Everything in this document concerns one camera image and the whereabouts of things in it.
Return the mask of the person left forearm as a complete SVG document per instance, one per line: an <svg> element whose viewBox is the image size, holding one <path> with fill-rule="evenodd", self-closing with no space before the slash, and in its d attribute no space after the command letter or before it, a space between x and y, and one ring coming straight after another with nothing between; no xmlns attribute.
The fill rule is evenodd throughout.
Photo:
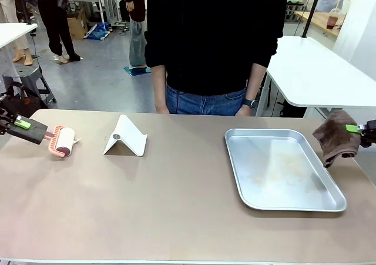
<svg viewBox="0 0 376 265"><path fill-rule="evenodd" d="M254 63L251 67L249 79L247 81L247 90L245 98L247 100L255 100L264 79L266 68L262 65Z"/></svg>

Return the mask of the brown cardboard box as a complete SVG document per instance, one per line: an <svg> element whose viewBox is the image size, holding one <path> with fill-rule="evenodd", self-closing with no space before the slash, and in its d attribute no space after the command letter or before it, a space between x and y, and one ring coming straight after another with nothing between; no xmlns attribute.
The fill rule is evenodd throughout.
<svg viewBox="0 0 376 265"><path fill-rule="evenodd" d="M67 20L71 38L83 40L88 32L85 9L81 9L79 12L67 14Z"/></svg>

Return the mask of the wooden workbench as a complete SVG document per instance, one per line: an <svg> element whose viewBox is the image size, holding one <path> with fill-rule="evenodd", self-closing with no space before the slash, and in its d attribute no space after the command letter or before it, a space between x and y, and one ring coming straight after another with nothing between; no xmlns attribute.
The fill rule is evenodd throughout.
<svg viewBox="0 0 376 265"><path fill-rule="evenodd" d="M328 38L330 37L333 39L337 39L340 34L341 26L345 20L346 15L341 14L341 13L337 15L338 19L333 29L327 29L327 22L328 22L329 16L330 16L330 13L314 12L307 32L309 32L310 30L312 31L315 30L325 35Z"/></svg>

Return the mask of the bystander in beige clothes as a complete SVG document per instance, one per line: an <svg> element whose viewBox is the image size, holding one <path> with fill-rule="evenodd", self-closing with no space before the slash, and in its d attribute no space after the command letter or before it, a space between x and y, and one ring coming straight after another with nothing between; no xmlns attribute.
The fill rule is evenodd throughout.
<svg viewBox="0 0 376 265"><path fill-rule="evenodd" d="M0 23L18 23L16 15L15 0L0 0ZM33 58L29 50L28 41L25 35L20 36L8 45L14 51L13 62L25 58L24 65L31 66Z"/></svg>

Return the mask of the grey metal stool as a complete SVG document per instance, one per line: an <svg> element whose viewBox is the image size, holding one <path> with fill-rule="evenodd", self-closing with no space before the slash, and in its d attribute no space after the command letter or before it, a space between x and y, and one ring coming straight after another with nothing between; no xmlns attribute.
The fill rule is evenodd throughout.
<svg viewBox="0 0 376 265"><path fill-rule="evenodd" d="M35 92L47 105L56 103L56 98L43 77L41 69L33 66L18 66L16 67L16 72L18 74L16 77L10 75L3 76L6 89L9 88L11 82L19 82Z"/></svg>

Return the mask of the brown towel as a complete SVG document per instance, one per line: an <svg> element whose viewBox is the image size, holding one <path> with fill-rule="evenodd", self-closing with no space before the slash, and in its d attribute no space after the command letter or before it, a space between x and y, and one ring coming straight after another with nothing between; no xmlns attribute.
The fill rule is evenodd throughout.
<svg viewBox="0 0 376 265"><path fill-rule="evenodd" d="M330 167L339 156L351 158L357 155L361 136L348 132L346 125L357 126L357 123L346 111L338 110L313 132L323 151L325 168Z"/></svg>

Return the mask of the blue plastic bag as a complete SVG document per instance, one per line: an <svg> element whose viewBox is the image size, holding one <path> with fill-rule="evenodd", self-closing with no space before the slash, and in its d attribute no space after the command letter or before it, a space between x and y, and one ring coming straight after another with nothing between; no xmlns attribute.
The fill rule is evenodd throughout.
<svg viewBox="0 0 376 265"><path fill-rule="evenodd" d="M85 35L85 39L104 41L109 34L109 24L101 22L91 27Z"/></svg>

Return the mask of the pink lint roller black handle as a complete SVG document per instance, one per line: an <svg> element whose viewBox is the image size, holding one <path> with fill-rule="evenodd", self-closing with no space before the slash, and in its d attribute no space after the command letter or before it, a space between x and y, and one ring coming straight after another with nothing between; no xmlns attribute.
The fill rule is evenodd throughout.
<svg viewBox="0 0 376 265"><path fill-rule="evenodd" d="M31 123L30 129L22 129L13 124L8 125L10 135L21 138L28 142L40 145L43 140L47 140L48 150L51 154L58 157L68 157L72 153L75 139L75 131L65 126L55 126L53 131L49 131L48 127L38 121L29 119Z"/></svg>

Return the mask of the small white table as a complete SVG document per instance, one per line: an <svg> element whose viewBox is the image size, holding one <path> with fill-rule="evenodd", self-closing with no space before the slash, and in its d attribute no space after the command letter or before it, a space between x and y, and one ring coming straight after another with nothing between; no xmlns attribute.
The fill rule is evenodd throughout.
<svg viewBox="0 0 376 265"><path fill-rule="evenodd" d="M0 23L0 52L4 53L5 65L8 65L9 70L16 73L15 65L12 62L11 55L8 51L7 45L14 40L32 32L38 27L37 24L27 23Z"/></svg>

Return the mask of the person right forearm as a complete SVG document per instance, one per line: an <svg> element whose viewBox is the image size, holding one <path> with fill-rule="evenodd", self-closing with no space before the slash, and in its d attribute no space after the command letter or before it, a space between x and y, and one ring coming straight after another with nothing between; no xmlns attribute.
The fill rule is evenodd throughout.
<svg viewBox="0 0 376 265"><path fill-rule="evenodd" d="M163 65L151 68L155 105L165 105L166 68Z"/></svg>

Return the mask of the bystander in black trousers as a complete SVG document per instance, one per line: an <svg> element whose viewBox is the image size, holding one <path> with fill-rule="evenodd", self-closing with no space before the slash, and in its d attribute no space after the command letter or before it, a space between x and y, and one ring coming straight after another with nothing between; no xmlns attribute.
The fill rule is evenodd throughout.
<svg viewBox="0 0 376 265"><path fill-rule="evenodd" d="M67 63L63 57L63 50L68 54L70 61L80 61L75 52L69 32L67 7L69 0L25 0L36 6L49 39L49 48L60 62Z"/></svg>

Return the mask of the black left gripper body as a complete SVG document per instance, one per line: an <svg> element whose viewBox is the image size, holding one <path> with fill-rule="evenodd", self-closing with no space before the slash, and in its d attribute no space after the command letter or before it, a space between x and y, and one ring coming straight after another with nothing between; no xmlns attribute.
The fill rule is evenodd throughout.
<svg viewBox="0 0 376 265"><path fill-rule="evenodd" d="M0 123L11 124L15 121L15 110L6 93L0 94Z"/></svg>

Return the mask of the blue floor mat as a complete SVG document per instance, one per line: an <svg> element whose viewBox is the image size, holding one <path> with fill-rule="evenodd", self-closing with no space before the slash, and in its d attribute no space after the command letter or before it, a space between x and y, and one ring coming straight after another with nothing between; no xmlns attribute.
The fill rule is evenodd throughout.
<svg viewBox="0 0 376 265"><path fill-rule="evenodd" d="M130 76L139 76L139 75L151 73L151 69L149 67L146 67L146 68L130 68L129 66L125 66L124 70Z"/></svg>

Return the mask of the black vertical pole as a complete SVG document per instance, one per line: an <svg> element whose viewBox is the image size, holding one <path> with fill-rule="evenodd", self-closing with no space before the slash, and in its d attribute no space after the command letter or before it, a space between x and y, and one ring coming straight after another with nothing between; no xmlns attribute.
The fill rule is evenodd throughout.
<svg viewBox="0 0 376 265"><path fill-rule="evenodd" d="M309 27L310 27L310 24L311 24L311 20L313 18L316 6L317 6L317 2L318 2L318 0L313 0L313 4L311 6L311 10L310 10L308 19L307 19L307 21L305 23L305 27L304 27L303 33L301 35L302 38L306 38L307 37L307 33L308 33L308 30L309 30Z"/></svg>

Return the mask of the white folded roller stand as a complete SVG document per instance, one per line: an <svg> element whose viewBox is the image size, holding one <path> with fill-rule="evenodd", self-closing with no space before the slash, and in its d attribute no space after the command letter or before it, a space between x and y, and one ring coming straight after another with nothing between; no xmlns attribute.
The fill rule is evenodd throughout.
<svg viewBox="0 0 376 265"><path fill-rule="evenodd" d="M145 153L147 134L143 134L126 115L120 115L105 146L103 155L117 142L122 142L134 155L142 157Z"/></svg>

